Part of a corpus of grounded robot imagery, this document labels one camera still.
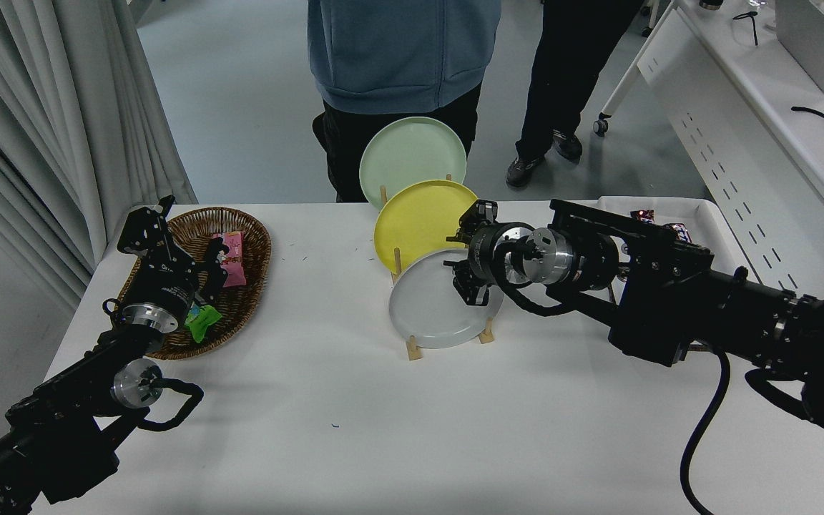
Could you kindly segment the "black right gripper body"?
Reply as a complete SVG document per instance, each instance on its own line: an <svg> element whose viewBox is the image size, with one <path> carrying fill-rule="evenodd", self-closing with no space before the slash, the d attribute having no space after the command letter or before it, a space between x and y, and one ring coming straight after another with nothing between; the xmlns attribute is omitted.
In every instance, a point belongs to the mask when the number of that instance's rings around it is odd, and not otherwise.
<svg viewBox="0 0 824 515"><path fill-rule="evenodd" d="M491 265L494 261L495 247L503 235L504 224L480 224L471 228L471 239L468 243L466 271L467 285L495 285L497 277Z"/></svg>

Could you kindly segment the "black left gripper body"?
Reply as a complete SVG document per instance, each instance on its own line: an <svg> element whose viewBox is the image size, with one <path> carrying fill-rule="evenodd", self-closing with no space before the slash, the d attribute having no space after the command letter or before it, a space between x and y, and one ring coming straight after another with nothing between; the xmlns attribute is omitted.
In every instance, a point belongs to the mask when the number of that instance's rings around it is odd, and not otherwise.
<svg viewBox="0 0 824 515"><path fill-rule="evenodd" d="M196 289L193 262L141 264L125 291L125 318L134 325L182 325Z"/></svg>

